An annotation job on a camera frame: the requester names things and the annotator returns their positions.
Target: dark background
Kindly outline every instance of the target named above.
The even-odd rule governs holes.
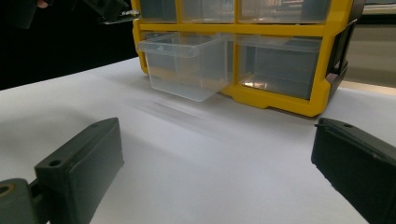
[[[83,2],[38,8],[30,29],[2,24],[0,90],[136,57],[132,23],[100,25]]]

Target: plastic drawer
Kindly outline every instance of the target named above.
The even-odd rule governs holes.
[[[145,22],[176,23],[175,0],[144,0],[140,2]]]
[[[231,35],[174,33],[141,41],[152,88],[202,102],[231,81]]]
[[[243,23],[323,23],[331,0],[240,0]]]
[[[233,23],[233,0],[180,0],[185,23]]]
[[[238,35],[243,86],[309,99],[321,40]]]

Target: yellow storage organizer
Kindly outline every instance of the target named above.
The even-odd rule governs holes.
[[[132,6],[142,14],[133,33],[145,73],[149,49],[138,45],[147,44],[142,41],[149,34],[176,32],[178,43],[189,41],[185,34],[210,41],[228,34],[232,77],[227,85],[215,83],[222,93],[242,104],[314,117],[347,70],[347,47],[364,0],[132,0]],[[185,53],[205,46],[201,41]]]

